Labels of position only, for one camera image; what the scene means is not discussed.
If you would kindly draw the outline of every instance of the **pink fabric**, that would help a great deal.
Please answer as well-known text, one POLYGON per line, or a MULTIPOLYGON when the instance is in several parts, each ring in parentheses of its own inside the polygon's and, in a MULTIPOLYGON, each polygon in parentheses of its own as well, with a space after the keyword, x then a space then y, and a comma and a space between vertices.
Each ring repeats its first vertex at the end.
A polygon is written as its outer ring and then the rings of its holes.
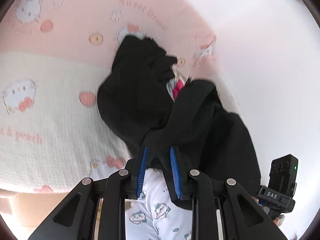
POLYGON ((126 33, 154 38, 185 76, 217 70, 215 55, 204 53, 215 35, 185 0, 16 0, 0 24, 0 52, 111 67, 126 33))
POLYGON ((181 80, 179 80, 176 84, 176 87, 174 89, 172 89, 172 95, 173 95, 173 99, 176 100, 178 93, 180 92, 180 90, 184 87, 184 84, 181 80))
POLYGON ((96 94, 127 34, 153 38, 185 77, 218 71, 216 36, 185 0, 15 0, 0 23, 0 188, 65 192, 124 167, 96 94))

